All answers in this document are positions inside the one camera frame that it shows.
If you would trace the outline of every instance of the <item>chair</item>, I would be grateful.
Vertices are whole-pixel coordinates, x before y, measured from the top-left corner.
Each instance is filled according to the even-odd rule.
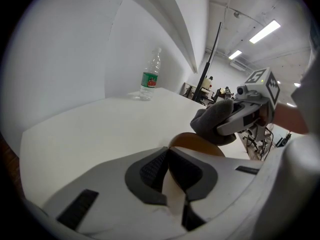
[[[219,95],[221,95],[220,88],[218,90],[216,90],[215,95],[214,95],[214,92],[212,93],[211,99],[213,99],[213,101],[209,102],[208,105],[215,104],[217,102]]]

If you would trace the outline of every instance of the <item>white table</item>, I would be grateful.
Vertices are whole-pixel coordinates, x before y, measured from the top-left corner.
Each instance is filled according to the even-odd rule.
[[[194,132],[190,121],[205,108],[163,88],[155,90],[151,101],[136,96],[99,100],[26,130],[20,149],[25,197],[42,207],[57,190],[102,162],[167,146],[177,134]],[[231,146],[236,142],[221,150],[237,150],[231,157],[237,156],[239,148]]]

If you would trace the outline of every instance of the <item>ceiling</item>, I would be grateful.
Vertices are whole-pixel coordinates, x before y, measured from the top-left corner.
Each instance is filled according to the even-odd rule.
[[[206,47],[212,49],[219,22],[223,22],[217,52],[236,59],[253,70],[270,67],[281,82],[279,101],[294,104],[291,93],[300,82],[310,59],[310,20],[300,0],[209,0],[209,32]],[[240,18],[234,16],[240,12]],[[255,44],[256,33],[276,20],[281,27]]]

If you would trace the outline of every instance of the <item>person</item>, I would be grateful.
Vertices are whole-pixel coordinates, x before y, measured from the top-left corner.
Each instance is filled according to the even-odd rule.
[[[230,91],[230,89],[229,89],[228,86],[225,87],[224,92],[225,92],[226,94],[231,94],[231,91]]]
[[[307,134],[309,132],[299,110],[283,103],[276,105],[273,123],[297,134]]]

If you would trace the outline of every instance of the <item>cable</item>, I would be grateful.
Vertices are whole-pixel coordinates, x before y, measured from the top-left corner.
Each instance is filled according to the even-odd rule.
[[[248,130],[246,130],[245,132],[248,134],[248,136],[247,136],[247,138],[246,138],[246,144],[245,144],[245,145],[246,145],[246,153],[247,153],[248,156],[250,157],[249,152],[248,152],[248,139],[249,139],[249,138],[251,139],[251,143],[250,143],[249,146],[251,146],[251,144],[252,144],[256,139],[253,138],[253,137],[251,137],[251,135],[249,134]],[[258,134],[258,127],[256,127],[255,136],[257,136],[257,134]]]
[[[262,160],[262,157],[266,151],[266,147],[267,147],[267,142],[263,139],[262,140],[262,149],[261,149],[261,153],[260,153],[260,160]]]
[[[267,127],[266,127],[266,129],[268,130],[268,132],[269,132],[269,133],[271,133],[271,135],[272,135],[272,139],[271,139],[271,143],[270,143],[269,151],[268,151],[268,153],[266,153],[265,158],[264,158],[264,160],[263,160],[263,161],[265,161],[265,160],[267,159],[267,156],[269,155],[270,149],[271,149],[271,147],[272,147],[272,143],[274,142],[274,134],[273,134],[273,133],[272,133],[272,131],[270,131]]]

